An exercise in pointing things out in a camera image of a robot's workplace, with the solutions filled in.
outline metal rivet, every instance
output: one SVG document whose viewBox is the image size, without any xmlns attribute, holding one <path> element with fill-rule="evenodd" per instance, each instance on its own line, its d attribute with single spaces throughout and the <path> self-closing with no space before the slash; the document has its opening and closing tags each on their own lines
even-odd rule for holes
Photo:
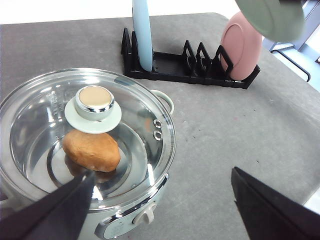
<svg viewBox="0 0 320 240">
<path fill-rule="evenodd" d="M 153 125 L 154 125 L 157 129 L 162 128 L 162 123 L 161 123 L 161 121 L 158 120 L 158 119 L 153 120 Z"/>
<path fill-rule="evenodd" d="M 161 141 L 163 139 L 162 133 L 160 131 L 154 131 L 153 132 L 153 137 L 157 141 Z"/>
</svg>

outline electric pot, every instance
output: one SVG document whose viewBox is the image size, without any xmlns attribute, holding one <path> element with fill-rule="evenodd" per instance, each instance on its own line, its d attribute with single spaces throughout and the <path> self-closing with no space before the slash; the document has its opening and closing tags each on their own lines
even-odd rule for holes
<svg viewBox="0 0 320 240">
<path fill-rule="evenodd" d="M 176 149 L 171 114 L 162 92 L 135 80 L 93 68 L 72 68 L 33 78 L 1 104 L 1 208 L 19 210 L 56 190 L 85 169 L 62 149 L 73 129 L 65 108 L 77 91 L 101 86 L 120 106 L 118 125 L 108 132 L 118 143 L 120 162 L 113 172 L 95 172 L 96 185 L 79 239 L 111 239 L 151 223 L 167 186 Z"/>
</svg>

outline bread roll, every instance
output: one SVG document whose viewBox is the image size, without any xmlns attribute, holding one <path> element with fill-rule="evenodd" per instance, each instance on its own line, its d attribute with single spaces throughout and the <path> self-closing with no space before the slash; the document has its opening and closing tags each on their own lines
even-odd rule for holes
<svg viewBox="0 0 320 240">
<path fill-rule="evenodd" d="M 120 162 L 118 144 L 107 133 L 89 134 L 74 129 L 64 136 L 62 148 L 72 161 L 95 171 L 111 172 Z"/>
</svg>

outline black dish rack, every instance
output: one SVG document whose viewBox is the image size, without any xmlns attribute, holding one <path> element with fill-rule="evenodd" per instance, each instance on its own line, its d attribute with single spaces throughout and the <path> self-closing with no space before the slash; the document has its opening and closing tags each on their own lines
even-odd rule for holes
<svg viewBox="0 0 320 240">
<path fill-rule="evenodd" d="M 140 66 L 137 37 L 134 31 L 132 31 L 131 41 L 132 43 L 128 29 L 124 28 L 121 44 L 124 75 L 135 79 L 247 89 L 260 72 L 259 66 L 256 65 L 253 72 L 244 80 L 233 80 L 230 73 L 234 65 L 222 45 L 218 47 L 215 57 L 211 59 L 202 42 L 195 55 L 188 40 L 185 41 L 181 55 L 154 51 L 152 71 L 149 72 Z M 221 66 L 219 55 L 222 55 L 227 63 L 226 71 Z"/>
</svg>

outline gray table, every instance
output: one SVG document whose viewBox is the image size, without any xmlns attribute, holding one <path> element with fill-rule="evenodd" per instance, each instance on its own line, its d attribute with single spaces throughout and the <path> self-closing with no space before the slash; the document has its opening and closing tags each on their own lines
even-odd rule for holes
<svg viewBox="0 0 320 240">
<path fill-rule="evenodd" d="M 211 56 L 227 19 L 219 14 L 150 18 L 155 51 L 203 42 Z M 1 26 L 1 99 L 39 74 L 71 67 L 123 72 L 123 28 L 131 18 Z M 120 240 L 247 240 L 234 203 L 238 166 L 303 204 L 320 183 L 320 94 L 263 49 L 248 90 L 139 80 L 175 103 L 177 150 L 151 225 Z"/>
</svg>

